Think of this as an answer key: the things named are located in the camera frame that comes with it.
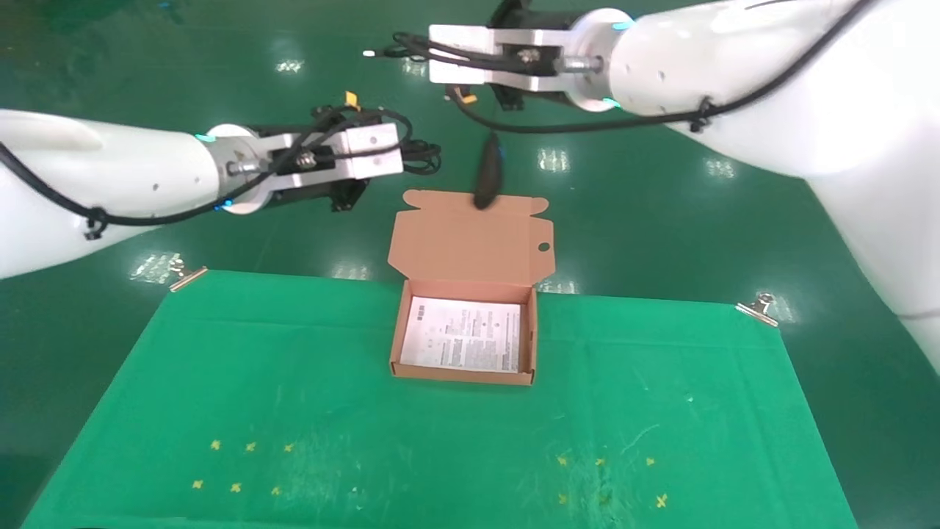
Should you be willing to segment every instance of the green floor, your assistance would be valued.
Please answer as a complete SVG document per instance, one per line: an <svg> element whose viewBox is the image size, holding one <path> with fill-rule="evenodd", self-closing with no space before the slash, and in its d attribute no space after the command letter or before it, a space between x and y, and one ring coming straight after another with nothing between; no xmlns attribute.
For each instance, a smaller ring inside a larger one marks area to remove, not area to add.
<svg viewBox="0 0 940 529"><path fill-rule="evenodd" d="M682 0L620 1L634 15ZM300 122L352 89L409 116L445 168L377 180L350 214L323 202L208 215L84 260L0 282L0 526L15 526L69 448L165 287L131 281L151 255L212 268L400 281L385 262L410 186L467 190L485 131L414 65L364 59L394 30L477 24L488 2L6 0L0 106L154 128ZM607 4L542 0L542 8ZM284 61L300 71L278 72ZM490 107L484 97L480 108ZM531 104L524 116L582 120ZM940 385L801 182L667 131L504 136L506 192L556 223L545 291L734 302L768 290L859 524L940 524Z"/></svg>

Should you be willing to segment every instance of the yellow tape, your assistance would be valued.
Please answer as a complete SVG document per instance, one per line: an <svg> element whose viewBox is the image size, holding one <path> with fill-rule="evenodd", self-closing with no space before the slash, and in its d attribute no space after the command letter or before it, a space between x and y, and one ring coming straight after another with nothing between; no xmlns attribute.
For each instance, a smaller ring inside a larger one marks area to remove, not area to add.
<svg viewBox="0 0 940 529"><path fill-rule="evenodd" d="M356 110L362 110L362 107L359 106L359 96L349 91L346 92L346 106L351 106Z"/></svg>

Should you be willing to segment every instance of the instruction paper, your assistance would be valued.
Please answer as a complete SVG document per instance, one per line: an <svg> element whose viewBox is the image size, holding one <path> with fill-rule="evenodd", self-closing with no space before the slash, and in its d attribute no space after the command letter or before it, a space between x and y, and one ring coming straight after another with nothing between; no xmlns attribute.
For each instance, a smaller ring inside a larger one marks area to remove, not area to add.
<svg viewBox="0 0 940 529"><path fill-rule="evenodd" d="M521 306L413 297L401 363L519 373Z"/></svg>

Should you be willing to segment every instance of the black cable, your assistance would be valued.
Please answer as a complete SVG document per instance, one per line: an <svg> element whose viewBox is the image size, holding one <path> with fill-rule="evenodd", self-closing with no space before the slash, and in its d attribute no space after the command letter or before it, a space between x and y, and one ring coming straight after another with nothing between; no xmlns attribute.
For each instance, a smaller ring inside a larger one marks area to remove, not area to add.
<svg viewBox="0 0 940 529"><path fill-rule="evenodd" d="M374 151L366 152L345 152L340 154L322 154L315 155L317 163L335 162L337 160L346 160L358 158L360 156L371 156L373 154L383 154L396 149L401 150L402 162L420 162L420 165L404 165L404 171L419 175L432 175L441 168L441 146L435 143L428 143L422 139L412 139L414 127L408 118L405 118L394 110L381 109L367 111L360 114L362 120L368 121L375 117L388 117L398 121L405 128L405 134L399 140L399 143L393 147L384 147Z"/></svg>
<svg viewBox="0 0 940 529"><path fill-rule="evenodd" d="M401 49L394 47L385 48L382 53L386 57L412 57L420 56L424 59L433 59L447 64L456 64L467 68L477 68L488 70L490 72L513 72L528 74L536 68L534 64L526 64L521 59L514 59L507 56L497 56L483 54L480 52L471 52L462 50L453 46L447 46L440 42L428 40L427 37L413 35L411 33L398 32L392 35L392 40L397 43ZM433 54L431 50L438 50L454 56L441 56Z"/></svg>
<svg viewBox="0 0 940 529"><path fill-rule="evenodd" d="M594 123L572 123L562 125L542 125L526 126L501 123L499 121L489 120L470 110L469 106L463 102L460 89L453 85L445 88L446 94L454 102L458 109L468 118L477 123L489 127L493 130L510 132L515 134L560 134L560 133L581 133L597 132L613 129L627 129L634 127L645 127L651 125L663 125L668 123L691 122L693 130L697 132L709 120L720 114L726 114L735 110L756 103L767 97L776 90L782 88L792 78L812 62L826 47L829 46L839 35L842 34L855 20L878 0L858 0L833 24L818 40L816 40L802 55L800 55L792 64L776 77L764 85L754 89L747 95L727 104L715 105L710 100L703 98L702 105L698 110L688 112L678 112L672 114L663 114L661 116L640 116L627 120L611 120ZM433 60L441 60L441 57L434 56Z"/></svg>
<svg viewBox="0 0 940 529"><path fill-rule="evenodd" d="M763 8L765 6L772 6L773 4L786 4L787 2L799 2L799 0L767 0L766 2L760 2L759 4L753 4L744 8L745 11L749 9Z"/></svg>
<svg viewBox="0 0 940 529"><path fill-rule="evenodd" d="M342 155L335 156L333 159L346 159L346 158L355 158L359 156L372 156L375 154L383 154L386 152L392 152L403 147L407 147L413 141L411 140L411 134L413 132L411 122L408 121L401 114L391 111L391 110L367 110L364 112L359 112L357 115L337 123L336 125L330 127L320 136L314 138L309 143L305 144L310 136L317 133L322 129L322 127L328 123L330 120L335 119L336 117L342 115L344 112L354 110L351 106L342 106L339 108L334 108L319 117L314 121L312 125L307 127L297 139L290 145L290 147L278 155L268 170L261 172L255 179L252 181L243 184L236 189L232 190L230 193L226 194L223 198L197 206L190 210L186 210L180 213L167 215L167 216L149 216L149 217L137 217L137 216L116 216L111 215L105 212L101 207L85 207L78 202L69 199L68 197L62 195L51 186L42 181L42 179L37 176L32 170L30 170L26 165L16 157L13 152L11 152L3 142L0 142L0 163L3 163L13 174L15 174L21 181L26 185L32 188L34 191L39 193L42 197L51 201L52 203L58 205L61 208L64 208L78 216L83 216L87 219L89 234L86 236L88 238L98 238L101 236L101 232L109 224L115 224L119 226L161 226L164 224L172 224L175 222L181 222L183 220L192 218L194 216L201 215L203 213L208 213L213 211L225 204L229 200L235 200L240 197L242 194L250 191L251 189L257 187L262 182L267 180L272 175L275 175L278 171L284 168L288 163L292 162L297 155L302 150L313 150L323 144L331 136L334 136L346 129L352 128L354 125L361 123L362 121L376 120L382 116L387 116L394 120L400 121L405 125L406 133L405 136L398 141L395 145L388 147L383 147L380 149L375 149L372 151L366 152L353 152L346 153Z"/></svg>

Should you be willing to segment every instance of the metal clip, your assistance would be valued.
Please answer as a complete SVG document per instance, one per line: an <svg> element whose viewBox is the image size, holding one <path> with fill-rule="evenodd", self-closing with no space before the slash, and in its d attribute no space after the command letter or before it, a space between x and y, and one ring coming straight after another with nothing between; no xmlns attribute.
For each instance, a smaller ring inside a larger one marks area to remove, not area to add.
<svg viewBox="0 0 940 529"><path fill-rule="evenodd" d="M180 280L170 285L170 292L178 292L182 287L195 281L197 278L209 271L205 266L200 267L195 272L186 269L186 263L177 258L170 262L170 271L180 276Z"/></svg>
<svg viewBox="0 0 940 529"><path fill-rule="evenodd" d="M757 301L751 303L750 305L744 305L743 303L738 303L735 307L737 310L745 313L752 318L758 319L765 324L776 327L777 322L774 318L767 315L767 309L770 309L770 304L774 302L774 297L766 292L761 292L758 294Z"/></svg>

